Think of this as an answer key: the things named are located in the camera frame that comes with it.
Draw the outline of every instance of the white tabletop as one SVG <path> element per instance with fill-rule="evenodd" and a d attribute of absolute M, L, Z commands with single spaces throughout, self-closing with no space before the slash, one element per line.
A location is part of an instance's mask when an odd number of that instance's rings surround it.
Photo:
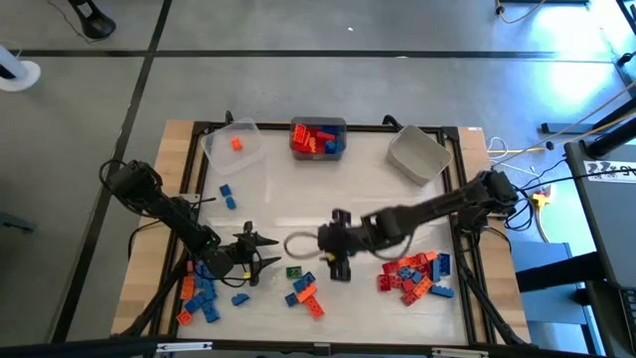
<path fill-rule="evenodd" d="M 349 342 L 385 344 L 467 344 L 457 276 L 453 273 L 439 283 L 455 290 L 454 298 L 427 294 L 410 307 L 399 299 L 401 290 L 378 292 L 376 276 L 382 273 L 380 260 L 362 253 L 351 258 L 351 282 L 329 279 L 329 269 L 317 259 L 298 261 L 288 257 L 284 238 L 294 231 L 316 232 L 331 219 L 334 208 L 352 212 L 353 224 L 361 215 L 385 206 L 414 204 L 443 194 L 441 177 L 419 187 L 385 160 L 391 133 L 350 132 L 347 149 L 338 162 L 296 161 L 288 147 L 287 132 L 262 131 L 264 159 L 231 176 L 210 169 L 204 198 L 221 199 L 219 187 L 230 184 L 237 208 L 229 210 L 220 200 L 204 205 L 202 224 L 211 225 L 224 242 L 234 241 L 242 225 L 252 220 L 261 235 L 280 245 L 263 247 L 264 258 L 282 260 L 260 274 L 260 284 L 230 288 L 216 283 L 215 301 L 221 319 L 207 323 L 201 311 L 190 325 L 181 326 L 180 338 L 244 339 L 272 341 Z M 316 241 L 298 239 L 290 245 L 294 252 L 317 249 Z M 396 255 L 401 247 L 385 251 Z M 421 226 L 408 252 L 436 251 L 453 257 L 448 221 L 443 218 Z M 317 278 L 316 299 L 325 311 L 312 318 L 303 304 L 289 308 L 284 296 L 293 292 L 293 280 L 285 268 L 302 266 Z M 236 266 L 232 276 L 242 276 Z M 250 300 L 234 307 L 231 298 L 247 293 Z"/>

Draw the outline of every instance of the wooden table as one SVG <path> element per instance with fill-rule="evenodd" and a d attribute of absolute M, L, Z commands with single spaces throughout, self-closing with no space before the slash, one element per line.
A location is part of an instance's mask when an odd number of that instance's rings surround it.
<path fill-rule="evenodd" d="M 168 120 L 166 123 L 154 168 L 163 178 L 163 190 L 169 196 L 177 195 L 180 192 L 195 192 L 197 175 L 190 177 L 187 188 L 182 188 L 181 185 L 195 125 L 194 121 L 186 120 Z M 479 170 L 490 167 L 484 133 L 481 128 L 475 127 L 460 127 L 458 133 L 464 170 L 466 177 L 470 179 Z M 194 155 L 195 167 L 192 172 L 198 173 L 198 165 L 202 162 L 201 158 L 203 157 L 203 152 L 198 144 Z M 451 168 L 452 185 L 456 188 L 459 186 L 459 177 L 454 163 L 451 163 L 449 168 Z M 149 219 L 141 219 L 139 225 L 148 222 Z M 503 223 L 496 219 L 490 219 L 490 225 L 501 231 L 505 230 Z M 113 333 L 127 328 L 154 295 L 166 256 L 169 235 L 170 230 L 162 225 L 153 226 L 137 234 L 111 328 Z M 496 234 L 484 232 L 480 249 L 488 295 L 506 322 L 522 339 L 530 342 L 530 334 L 508 244 Z M 173 300 L 174 289 L 166 299 L 159 333 L 168 332 Z M 480 305 L 472 293 L 471 300 L 477 341 L 486 342 Z"/>

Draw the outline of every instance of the green lego brick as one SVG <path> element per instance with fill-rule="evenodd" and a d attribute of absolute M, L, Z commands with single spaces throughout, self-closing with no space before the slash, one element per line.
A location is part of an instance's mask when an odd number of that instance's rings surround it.
<path fill-rule="evenodd" d="M 285 273 L 287 273 L 287 278 L 301 278 L 302 267 L 286 268 Z"/>

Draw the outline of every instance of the gray floor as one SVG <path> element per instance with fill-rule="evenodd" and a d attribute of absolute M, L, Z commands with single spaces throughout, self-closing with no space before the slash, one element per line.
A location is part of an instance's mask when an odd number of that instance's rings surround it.
<path fill-rule="evenodd" d="M 77 26 L 66 1 L 53 1 Z M 541 138 L 537 133 L 541 122 L 577 120 L 623 89 L 611 63 L 612 51 L 628 51 L 624 49 L 632 45 L 636 50 L 636 44 L 620 14 L 616 17 L 613 1 L 597 0 L 589 8 L 549 5 L 516 25 L 498 21 L 492 3 L 174 1 L 160 50 L 521 51 L 559 56 L 554 60 L 157 58 L 125 158 L 152 162 L 167 119 L 221 120 L 227 109 L 236 117 L 260 121 L 337 115 L 354 123 L 379 123 L 391 113 L 403 123 L 482 126 L 487 135 L 522 148 Z M 98 4 L 118 25 L 106 41 L 86 44 L 44 1 L 5 0 L 0 42 L 16 41 L 28 50 L 148 48 L 162 1 L 100 0 Z M 528 8 L 511 5 L 506 15 L 514 18 Z M 615 38 L 622 39 L 622 48 Z M 39 225 L 32 236 L 6 231 L 0 240 L 0 320 L 11 327 L 0 334 L 2 345 L 42 342 L 48 337 L 94 204 L 97 167 L 113 150 L 143 61 L 29 60 L 43 70 L 36 86 L 17 94 L 0 92 L 6 118 L 0 132 L 4 164 L 0 211 Z M 623 95 L 590 121 L 628 98 Z M 561 155 L 558 147 L 510 164 L 541 172 Z M 532 178 L 505 170 L 520 185 Z M 569 171 L 561 165 L 547 177 L 566 175 Z M 545 211 L 551 240 L 569 242 L 575 255 L 593 250 L 580 207 L 563 209 L 577 202 L 573 185 L 562 183 L 556 203 Z M 108 335 L 126 269 L 126 240 L 137 221 L 118 203 L 111 203 L 70 339 Z M 563 228 L 569 235 L 561 235 Z M 541 239 L 535 227 L 510 236 Z M 575 339 L 569 346 L 563 339 L 553 341 L 558 344 L 546 344 L 580 351 Z"/>

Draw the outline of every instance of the plastic container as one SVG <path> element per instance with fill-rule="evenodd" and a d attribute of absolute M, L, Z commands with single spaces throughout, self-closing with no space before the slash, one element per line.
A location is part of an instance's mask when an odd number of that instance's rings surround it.
<path fill-rule="evenodd" d="M 450 164 L 452 155 L 414 125 L 404 127 L 389 143 L 387 160 L 419 185 L 433 179 Z"/>
<path fill-rule="evenodd" d="M 336 136 L 335 153 L 305 153 L 294 149 L 293 134 L 297 124 L 304 124 L 308 128 L 320 127 L 320 131 L 325 131 Z M 338 117 L 294 117 L 291 119 L 289 128 L 289 149 L 295 159 L 298 160 L 340 160 L 347 148 L 347 122 L 344 118 Z"/>
<path fill-rule="evenodd" d="M 241 150 L 234 150 L 232 139 L 238 138 Z M 253 164 L 264 155 L 260 131 L 251 118 L 243 118 L 201 138 L 201 146 L 210 166 L 221 175 L 229 175 Z"/>

